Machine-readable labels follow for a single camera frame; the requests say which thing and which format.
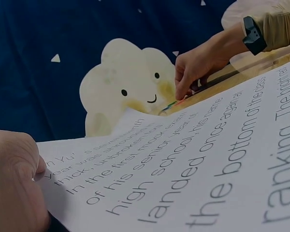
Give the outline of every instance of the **beige sleeve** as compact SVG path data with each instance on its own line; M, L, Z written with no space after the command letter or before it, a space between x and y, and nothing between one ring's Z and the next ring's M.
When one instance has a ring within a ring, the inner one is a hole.
M267 43L264 52L290 45L290 0L275 6L257 6L250 11Z

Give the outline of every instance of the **dark blue background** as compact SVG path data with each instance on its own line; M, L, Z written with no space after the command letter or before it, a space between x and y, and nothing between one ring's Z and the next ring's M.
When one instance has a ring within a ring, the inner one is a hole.
M173 51L222 30L234 1L0 0L0 129L36 141L83 137L79 86L110 40L157 48L175 62ZM50 62L55 54L60 63Z

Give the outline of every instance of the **table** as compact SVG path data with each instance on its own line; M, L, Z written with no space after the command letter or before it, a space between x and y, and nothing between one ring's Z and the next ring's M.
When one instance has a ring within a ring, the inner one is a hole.
M172 108L164 111L163 114L160 115L168 116L172 113L175 113L193 104L201 102L229 88L232 88L246 80L261 75L288 62L290 62L290 47L282 48L266 54L263 53L259 57L249 56L247 58L241 59L237 61L235 64L233 65L229 64L224 69L211 75L208 81L212 81L224 75L231 75L230 78L200 93L197 93L196 95L186 99L179 105L174 105ZM150 113L153 115L158 115L159 111L156 110Z

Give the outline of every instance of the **wrist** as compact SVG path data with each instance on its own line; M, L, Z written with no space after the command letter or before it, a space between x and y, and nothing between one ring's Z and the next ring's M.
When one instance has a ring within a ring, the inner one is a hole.
M248 52L243 39L246 37L242 23L237 23L233 27L224 30L211 38L215 44L214 48L223 54L227 59Z

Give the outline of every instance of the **paper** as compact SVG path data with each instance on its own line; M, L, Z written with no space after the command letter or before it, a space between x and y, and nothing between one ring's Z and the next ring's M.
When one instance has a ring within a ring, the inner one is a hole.
M68 230L290 231L290 63L171 116L131 119L123 134L38 144L38 183Z

